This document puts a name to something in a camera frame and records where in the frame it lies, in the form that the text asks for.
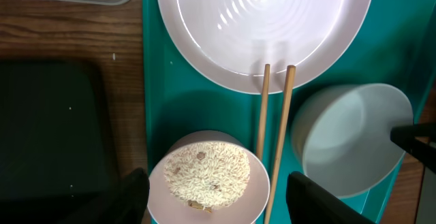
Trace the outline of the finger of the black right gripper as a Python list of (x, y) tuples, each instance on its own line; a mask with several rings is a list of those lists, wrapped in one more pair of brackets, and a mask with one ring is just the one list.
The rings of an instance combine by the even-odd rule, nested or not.
[(390, 131), (390, 140), (393, 143), (435, 173), (435, 147), (417, 138), (428, 138), (435, 143), (435, 123), (393, 127)]

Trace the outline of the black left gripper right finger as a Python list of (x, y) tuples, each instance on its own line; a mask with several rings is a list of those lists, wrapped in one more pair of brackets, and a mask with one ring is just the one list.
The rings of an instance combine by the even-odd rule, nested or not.
[(300, 172), (287, 177), (286, 203), (292, 224), (374, 224)]

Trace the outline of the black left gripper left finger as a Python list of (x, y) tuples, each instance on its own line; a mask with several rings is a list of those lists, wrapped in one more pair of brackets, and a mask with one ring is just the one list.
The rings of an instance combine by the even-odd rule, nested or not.
[(141, 167), (119, 185), (102, 193), (61, 220), (61, 224), (141, 223), (148, 205), (150, 183)]

